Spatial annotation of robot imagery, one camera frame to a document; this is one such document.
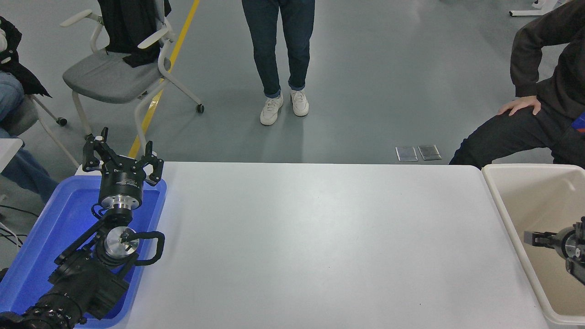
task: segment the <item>black pants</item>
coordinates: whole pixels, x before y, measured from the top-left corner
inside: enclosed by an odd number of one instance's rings
[[[463,140],[449,164],[481,169],[516,152],[549,148],[554,163],[585,168],[585,139],[571,127],[572,122],[544,103],[536,115],[532,107],[512,116],[508,112],[496,115]]]
[[[315,0],[242,0],[254,45],[254,61],[267,97],[278,97],[280,82],[276,66],[276,23],[278,10],[283,19],[293,90],[305,87],[309,67],[309,39],[313,33]]]

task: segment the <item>gray floor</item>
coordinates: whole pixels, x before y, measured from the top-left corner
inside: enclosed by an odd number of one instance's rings
[[[191,0],[171,0],[170,22],[178,32]],[[169,85],[147,133],[167,161],[400,163],[396,146],[435,144],[444,165],[468,134],[514,98],[509,59],[515,32],[533,18],[512,18],[510,9],[531,9],[528,0],[320,0],[311,39],[307,94],[311,111],[297,118],[289,102],[278,121],[262,126],[264,103],[252,44],[239,1],[201,1],[173,74],[205,104],[195,104]],[[21,63],[53,98],[42,101],[69,119],[51,127],[81,160],[82,129],[61,75],[89,55],[93,24],[59,23],[89,0],[0,0],[0,15],[23,33]],[[107,44],[107,37],[99,43]],[[562,48],[545,50],[541,76],[548,77]],[[288,63],[282,31],[277,57],[288,95]],[[132,145],[136,103],[108,105],[82,97],[94,132],[110,128],[109,144],[120,154]],[[75,168],[40,125],[22,135],[26,147],[62,180]],[[499,162],[550,163],[547,150],[531,150]],[[38,197],[0,177],[4,204],[40,212]],[[0,210],[3,222],[27,232],[35,218]],[[14,257],[0,244],[0,268]]]

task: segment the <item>white sneaker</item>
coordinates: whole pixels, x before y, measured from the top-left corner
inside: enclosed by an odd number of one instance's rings
[[[291,90],[292,110],[296,116],[306,116],[309,113],[309,101],[305,90]]]
[[[283,94],[280,93],[277,98],[268,98],[262,112],[260,113],[260,123],[270,126],[278,118],[278,110],[283,107]]]

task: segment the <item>chair armrest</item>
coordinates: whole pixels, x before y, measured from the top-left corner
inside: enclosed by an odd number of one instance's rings
[[[168,32],[169,32],[169,29],[166,26],[163,27],[163,28],[161,28],[160,30],[158,30],[158,31],[152,33],[150,36],[148,36],[144,41],[142,41],[141,43],[139,43],[138,44],[138,48],[140,48],[140,49],[146,49],[146,48],[150,47],[155,42],[159,41],[165,35],[167,35]]]
[[[69,17],[63,23],[59,24],[59,26],[61,26],[62,28],[66,28],[68,26],[71,26],[71,25],[79,22],[80,20],[82,20],[84,18],[93,19],[94,21],[96,21],[100,24],[104,24],[104,22],[100,16],[94,14],[91,11],[91,9],[86,9],[82,12],[76,13],[75,15]]]

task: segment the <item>blue jeans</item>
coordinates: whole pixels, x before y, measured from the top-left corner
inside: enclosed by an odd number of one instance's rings
[[[264,86],[264,94],[270,98],[280,95],[275,54],[279,9],[288,49],[288,85],[293,90],[305,88],[315,0],[242,0],[242,6],[252,36],[254,61]]]
[[[0,121],[20,106],[24,96],[20,82],[11,74],[0,71]],[[17,137],[10,136],[6,130],[0,128],[0,138]],[[57,182],[51,179],[47,170],[24,148],[20,148],[4,168],[2,176],[12,180],[23,189],[37,193],[44,203],[49,200],[57,187]]]

